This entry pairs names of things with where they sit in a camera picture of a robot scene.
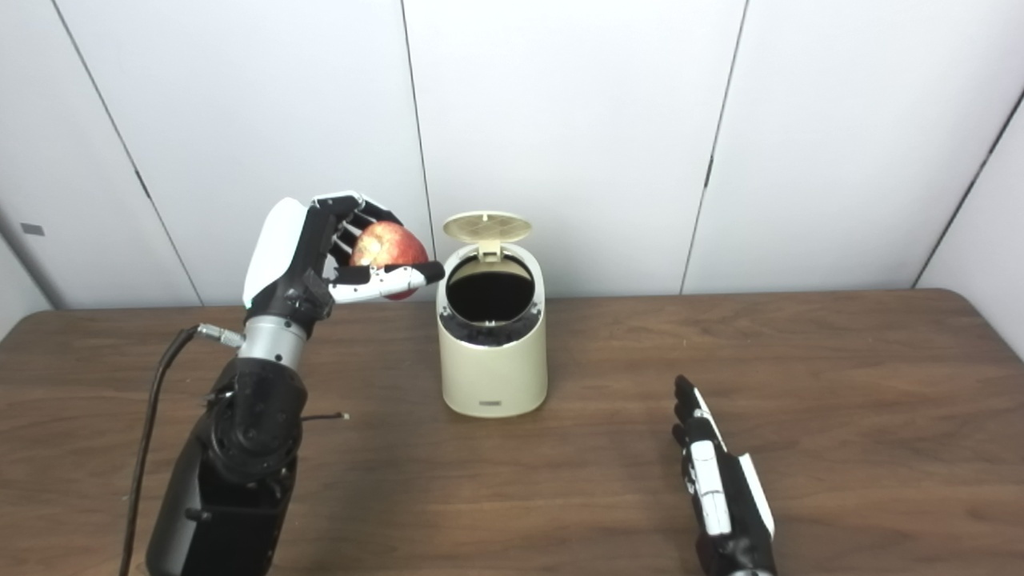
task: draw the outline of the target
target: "trash can lid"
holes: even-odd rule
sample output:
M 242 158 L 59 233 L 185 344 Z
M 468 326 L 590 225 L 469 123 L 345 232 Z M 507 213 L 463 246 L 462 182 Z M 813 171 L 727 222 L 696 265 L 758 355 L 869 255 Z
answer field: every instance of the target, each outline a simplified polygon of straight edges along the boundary
M 531 230 L 534 227 L 521 217 L 494 210 L 463 212 L 444 222 L 444 234 L 468 244 L 515 242 Z

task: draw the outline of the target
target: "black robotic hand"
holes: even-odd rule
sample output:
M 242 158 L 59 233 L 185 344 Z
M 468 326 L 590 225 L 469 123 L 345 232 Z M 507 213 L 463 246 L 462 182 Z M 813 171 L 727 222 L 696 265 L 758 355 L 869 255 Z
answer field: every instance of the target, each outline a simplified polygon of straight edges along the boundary
M 444 265 L 437 261 L 349 265 L 359 234 L 379 220 L 400 224 L 390 210 L 354 192 L 318 196 L 308 206 L 291 199 L 279 203 L 267 215 L 249 264 L 246 320 L 285 318 L 309 337 L 335 303 L 397 294 L 444 278 Z M 337 263 L 333 277 L 325 271 L 328 254 Z
M 730 454 L 700 392 L 676 378 L 672 436 L 700 534 L 696 551 L 708 576 L 777 576 L 775 524 L 750 455 Z

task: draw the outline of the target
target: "white wall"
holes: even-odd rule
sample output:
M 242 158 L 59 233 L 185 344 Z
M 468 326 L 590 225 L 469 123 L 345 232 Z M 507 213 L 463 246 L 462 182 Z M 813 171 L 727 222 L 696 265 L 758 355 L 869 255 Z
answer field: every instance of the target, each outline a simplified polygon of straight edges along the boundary
M 751 2 L 684 291 L 908 288 L 1024 88 L 1018 0 Z
M 50 304 L 0 237 L 0 340 L 26 316 Z
M 0 231 L 70 307 L 238 304 L 270 206 L 347 189 L 441 259 L 520 213 L 554 296 L 909 287 L 1024 88 L 1016 0 L 57 2 L 184 264 L 0 3 Z
M 399 0 L 59 4 L 207 304 L 288 196 L 364 192 L 432 252 Z
M 0 229 L 54 303 L 198 303 L 49 2 L 0 2 Z
M 549 294 L 678 293 L 742 1 L 404 5 L 438 254 L 510 211 Z
M 1024 358 L 1024 112 L 1007 127 L 919 287 L 959 292 Z

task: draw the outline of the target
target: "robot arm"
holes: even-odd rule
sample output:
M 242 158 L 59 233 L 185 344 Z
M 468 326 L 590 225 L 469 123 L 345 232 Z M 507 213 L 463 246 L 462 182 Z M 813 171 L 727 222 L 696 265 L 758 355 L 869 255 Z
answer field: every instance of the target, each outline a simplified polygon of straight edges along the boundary
M 355 193 L 286 199 L 267 215 L 246 276 L 245 333 L 201 325 L 238 348 L 171 474 L 146 550 L 152 576 L 264 576 L 295 486 L 306 390 L 299 361 L 335 303 L 420 288 L 440 262 L 349 266 L 358 233 L 397 218 Z M 338 262 L 325 276 L 327 257 Z
M 683 450 L 683 477 L 700 534 L 696 549 L 708 576 L 777 576 L 775 522 L 749 454 L 730 454 L 700 392 L 676 378 L 672 435 Z

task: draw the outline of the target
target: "cable connector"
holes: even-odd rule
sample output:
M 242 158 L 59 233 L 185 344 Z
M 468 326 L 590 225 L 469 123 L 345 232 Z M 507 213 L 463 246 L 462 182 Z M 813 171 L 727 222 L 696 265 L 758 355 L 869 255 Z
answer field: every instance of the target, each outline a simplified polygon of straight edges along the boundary
M 200 324 L 198 334 L 210 340 L 217 340 L 225 346 L 240 348 L 246 342 L 246 337 L 238 332 L 232 332 L 226 328 L 219 328 L 212 324 Z

